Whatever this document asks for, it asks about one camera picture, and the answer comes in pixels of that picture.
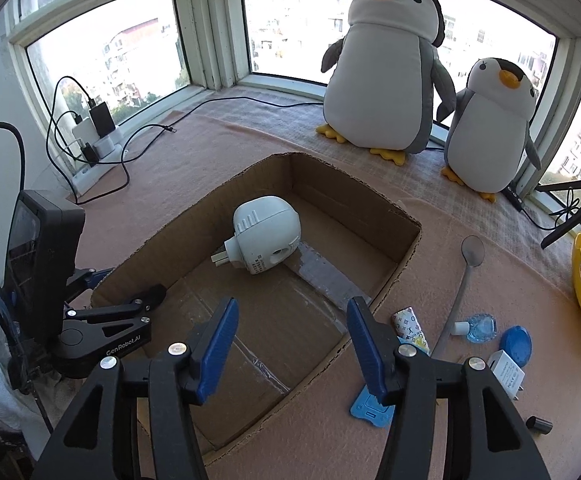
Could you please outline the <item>small plush penguin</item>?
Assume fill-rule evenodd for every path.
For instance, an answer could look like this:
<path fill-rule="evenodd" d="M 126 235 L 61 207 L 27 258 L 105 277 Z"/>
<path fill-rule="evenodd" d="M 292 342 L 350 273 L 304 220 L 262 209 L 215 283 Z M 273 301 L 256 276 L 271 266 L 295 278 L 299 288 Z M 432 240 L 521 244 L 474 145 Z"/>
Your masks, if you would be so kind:
<path fill-rule="evenodd" d="M 526 73 L 505 58 L 480 58 L 457 93 L 454 110 L 439 105 L 437 119 L 452 118 L 441 174 L 494 203 L 511 183 L 522 157 L 541 167 L 530 122 L 538 91 Z"/>

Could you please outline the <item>blue round lid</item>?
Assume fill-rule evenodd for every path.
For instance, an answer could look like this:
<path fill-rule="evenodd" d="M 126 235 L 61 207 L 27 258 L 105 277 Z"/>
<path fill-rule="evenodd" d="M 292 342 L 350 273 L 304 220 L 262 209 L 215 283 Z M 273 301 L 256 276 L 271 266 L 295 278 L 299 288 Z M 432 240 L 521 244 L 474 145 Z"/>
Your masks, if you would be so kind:
<path fill-rule="evenodd" d="M 524 368 L 533 355 L 533 341 L 524 326 L 515 325 L 502 334 L 499 349 L 503 350 L 519 368 Z"/>

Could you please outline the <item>checkered cloth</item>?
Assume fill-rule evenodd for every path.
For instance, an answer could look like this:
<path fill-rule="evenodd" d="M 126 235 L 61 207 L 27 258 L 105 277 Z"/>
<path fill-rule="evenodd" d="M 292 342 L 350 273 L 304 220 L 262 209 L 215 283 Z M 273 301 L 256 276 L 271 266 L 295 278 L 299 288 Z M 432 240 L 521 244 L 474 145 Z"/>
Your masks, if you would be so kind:
<path fill-rule="evenodd" d="M 327 139 L 315 131 L 323 122 L 322 105 L 317 99 L 237 86 L 215 92 L 204 91 L 191 99 L 184 110 L 190 108 L 194 108 L 195 117 L 205 115 L 257 129 L 371 174 L 373 178 L 401 188 L 450 214 L 513 252 L 528 248 L 547 256 L 562 249 L 568 252 L 573 246 L 574 235 L 569 233 L 542 249 L 540 242 L 547 235 L 544 228 L 553 226 L 552 218 L 532 202 L 525 203 L 524 209 L 518 211 L 503 196 L 490 203 L 469 188 L 450 182 L 440 174 L 443 166 L 443 152 L 440 150 L 410 155 L 405 164 L 398 167 L 379 155 L 372 155 L 366 148 Z"/>

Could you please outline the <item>grey long spoon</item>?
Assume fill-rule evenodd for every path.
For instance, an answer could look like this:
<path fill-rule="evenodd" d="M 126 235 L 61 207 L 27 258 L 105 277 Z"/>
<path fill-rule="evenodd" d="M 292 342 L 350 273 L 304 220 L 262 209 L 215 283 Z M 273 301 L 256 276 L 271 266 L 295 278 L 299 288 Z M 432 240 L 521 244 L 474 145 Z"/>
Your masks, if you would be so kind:
<path fill-rule="evenodd" d="M 436 360 L 440 360 L 443 356 L 443 350 L 446 348 L 446 344 L 451 335 L 451 328 L 453 327 L 453 324 L 455 324 L 455 319 L 459 313 L 467 284 L 469 284 L 469 278 L 471 277 L 473 270 L 478 268 L 478 266 L 480 266 L 484 261 L 485 246 L 481 238 L 477 235 L 469 235 L 468 237 L 465 237 L 461 244 L 461 254 L 465 264 L 464 271 L 445 326 L 443 326 L 443 330 L 441 331 L 432 352 L 432 357 Z"/>

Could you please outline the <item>pink felt mat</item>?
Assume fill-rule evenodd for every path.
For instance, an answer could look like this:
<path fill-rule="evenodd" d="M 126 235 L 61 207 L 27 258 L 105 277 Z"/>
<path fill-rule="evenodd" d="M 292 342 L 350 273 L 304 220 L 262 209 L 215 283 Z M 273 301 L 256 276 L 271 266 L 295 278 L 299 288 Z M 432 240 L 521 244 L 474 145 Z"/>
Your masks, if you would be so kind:
<path fill-rule="evenodd" d="M 547 473 L 488 370 L 428 358 L 374 318 L 421 228 L 367 182 L 307 153 L 275 153 L 191 206 L 92 205 L 86 227 L 124 246 L 149 219 L 157 228 L 92 296 L 102 312 L 164 287 L 146 371 L 120 365 L 93 382 L 102 401 L 127 396 L 134 378 L 146 390 L 159 478 L 204 478 L 199 439 L 226 450 L 347 346 L 397 412 L 379 477 L 425 476 L 438 399 L 450 402 L 447 478 Z"/>

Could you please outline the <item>blue plastic card piece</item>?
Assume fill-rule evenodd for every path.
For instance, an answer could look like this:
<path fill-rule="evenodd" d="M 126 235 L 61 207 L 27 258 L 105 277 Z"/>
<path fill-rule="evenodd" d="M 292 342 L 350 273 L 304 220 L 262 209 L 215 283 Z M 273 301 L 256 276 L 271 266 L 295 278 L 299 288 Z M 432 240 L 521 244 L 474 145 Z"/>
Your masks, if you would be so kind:
<path fill-rule="evenodd" d="M 349 408 L 351 416 L 365 420 L 376 428 L 388 427 L 393 420 L 394 412 L 393 406 L 380 404 L 367 386 L 362 388 Z"/>

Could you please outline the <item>clear blue small bottle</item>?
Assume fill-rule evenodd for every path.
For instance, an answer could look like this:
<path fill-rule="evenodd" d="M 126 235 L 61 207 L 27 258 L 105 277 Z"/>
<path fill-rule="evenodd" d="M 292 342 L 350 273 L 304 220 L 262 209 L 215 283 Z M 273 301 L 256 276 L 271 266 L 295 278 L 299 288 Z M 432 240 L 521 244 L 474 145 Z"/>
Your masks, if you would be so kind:
<path fill-rule="evenodd" d="M 455 322 L 453 336 L 464 337 L 472 344 L 484 344 L 497 336 L 497 321 L 488 313 L 478 313 L 466 321 Z"/>

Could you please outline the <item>large plush penguin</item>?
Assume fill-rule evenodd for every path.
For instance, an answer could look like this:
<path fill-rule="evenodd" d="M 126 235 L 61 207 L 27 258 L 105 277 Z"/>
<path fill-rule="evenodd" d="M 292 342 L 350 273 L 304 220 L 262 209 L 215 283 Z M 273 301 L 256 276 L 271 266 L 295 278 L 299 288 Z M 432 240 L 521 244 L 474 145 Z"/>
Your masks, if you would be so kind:
<path fill-rule="evenodd" d="M 401 166 L 457 107 L 437 51 L 445 40 L 439 0 L 353 0 L 348 24 L 323 54 L 321 70 L 332 77 L 315 130 Z"/>

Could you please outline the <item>black inline remote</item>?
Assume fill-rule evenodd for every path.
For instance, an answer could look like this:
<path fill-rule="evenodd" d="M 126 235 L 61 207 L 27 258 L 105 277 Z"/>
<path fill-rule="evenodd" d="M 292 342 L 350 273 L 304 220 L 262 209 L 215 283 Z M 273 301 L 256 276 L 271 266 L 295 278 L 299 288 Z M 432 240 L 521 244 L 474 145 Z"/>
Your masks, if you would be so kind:
<path fill-rule="evenodd" d="M 523 209 L 524 209 L 523 201 L 519 198 L 519 196 L 509 186 L 504 188 L 501 191 L 501 194 L 513 206 L 513 208 L 516 211 L 518 211 L 518 212 L 523 211 Z"/>

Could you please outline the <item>black cylinder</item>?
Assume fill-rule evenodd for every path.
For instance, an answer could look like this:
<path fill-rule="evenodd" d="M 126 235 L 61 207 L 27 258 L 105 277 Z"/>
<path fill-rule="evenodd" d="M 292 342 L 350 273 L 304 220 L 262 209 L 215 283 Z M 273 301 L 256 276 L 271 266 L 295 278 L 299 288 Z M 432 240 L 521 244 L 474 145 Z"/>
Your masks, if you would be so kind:
<path fill-rule="evenodd" d="M 526 427 L 536 434 L 549 434 L 553 429 L 553 423 L 538 416 L 529 416 L 526 419 Z"/>

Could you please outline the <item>black plug adapter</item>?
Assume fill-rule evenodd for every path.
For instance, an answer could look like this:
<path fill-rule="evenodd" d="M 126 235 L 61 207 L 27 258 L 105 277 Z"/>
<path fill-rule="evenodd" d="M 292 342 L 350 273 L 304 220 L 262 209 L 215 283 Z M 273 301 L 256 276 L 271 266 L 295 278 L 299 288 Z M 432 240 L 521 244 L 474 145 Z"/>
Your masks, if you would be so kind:
<path fill-rule="evenodd" d="M 100 156 L 98 156 L 96 149 L 93 148 L 93 146 L 90 143 L 85 143 L 82 146 L 81 151 L 84 159 L 86 160 L 90 167 L 96 166 L 100 161 Z"/>

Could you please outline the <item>brown cardboard box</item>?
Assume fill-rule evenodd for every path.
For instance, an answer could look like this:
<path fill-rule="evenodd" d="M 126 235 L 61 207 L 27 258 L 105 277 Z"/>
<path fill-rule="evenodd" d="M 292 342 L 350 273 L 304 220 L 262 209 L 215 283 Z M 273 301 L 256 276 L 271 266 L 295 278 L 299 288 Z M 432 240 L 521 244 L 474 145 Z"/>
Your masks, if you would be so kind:
<path fill-rule="evenodd" d="M 275 195 L 298 212 L 300 244 L 258 275 L 211 255 L 233 235 L 234 210 Z M 167 289 L 153 318 L 153 356 L 236 299 L 240 321 L 214 395 L 192 418 L 205 460 L 215 460 L 324 370 L 347 341 L 346 308 L 361 296 L 384 300 L 410 260 L 421 226 L 394 200 L 305 153 L 274 154 L 223 182 L 184 210 L 112 271 L 94 307 Z"/>

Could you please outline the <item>white USB charger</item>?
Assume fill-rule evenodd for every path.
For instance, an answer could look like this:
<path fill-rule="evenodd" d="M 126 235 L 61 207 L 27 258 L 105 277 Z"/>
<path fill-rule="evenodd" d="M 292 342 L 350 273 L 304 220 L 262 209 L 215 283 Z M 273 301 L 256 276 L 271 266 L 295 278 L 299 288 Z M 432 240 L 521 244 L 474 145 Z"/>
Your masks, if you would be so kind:
<path fill-rule="evenodd" d="M 504 350 L 493 352 L 487 364 L 509 398 L 516 400 L 519 392 L 523 390 L 525 372 Z"/>

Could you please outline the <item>white round plug device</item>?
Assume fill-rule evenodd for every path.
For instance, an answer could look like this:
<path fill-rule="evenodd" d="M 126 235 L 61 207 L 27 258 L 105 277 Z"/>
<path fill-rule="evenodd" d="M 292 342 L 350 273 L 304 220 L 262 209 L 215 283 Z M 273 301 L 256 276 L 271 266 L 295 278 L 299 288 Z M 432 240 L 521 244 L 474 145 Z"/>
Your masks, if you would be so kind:
<path fill-rule="evenodd" d="M 298 212 L 283 198 L 273 195 L 248 200 L 234 210 L 234 234 L 223 249 L 211 256 L 215 266 L 231 263 L 256 275 L 287 259 L 301 237 Z"/>

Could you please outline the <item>patterned silver lighter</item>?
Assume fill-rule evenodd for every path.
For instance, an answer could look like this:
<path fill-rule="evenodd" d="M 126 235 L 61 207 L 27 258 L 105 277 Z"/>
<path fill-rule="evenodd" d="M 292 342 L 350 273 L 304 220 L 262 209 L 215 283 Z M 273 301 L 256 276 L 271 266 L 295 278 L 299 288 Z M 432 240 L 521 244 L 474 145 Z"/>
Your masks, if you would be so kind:
<path fill-rule="evenodd" d="M 431 354 L 424 330 L 412 307 L 406 307 L 391 315 L 391 325 L 400 340 Z"/>

